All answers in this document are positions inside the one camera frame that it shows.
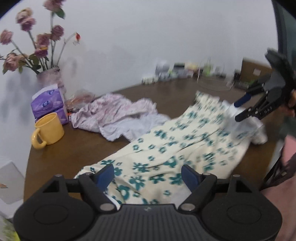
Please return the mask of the person right hand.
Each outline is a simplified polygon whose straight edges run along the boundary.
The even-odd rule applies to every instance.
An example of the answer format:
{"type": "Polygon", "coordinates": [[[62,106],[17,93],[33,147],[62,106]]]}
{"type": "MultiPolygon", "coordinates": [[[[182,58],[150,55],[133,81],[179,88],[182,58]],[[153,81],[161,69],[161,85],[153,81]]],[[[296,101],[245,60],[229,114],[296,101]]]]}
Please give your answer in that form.
{"type": "Polygon", "coordinates": [[[293,90],[290,95],[290,100],[286,108],[287,115],[295,117],[295,105],[296,105],[296,92],[293,90]]]}

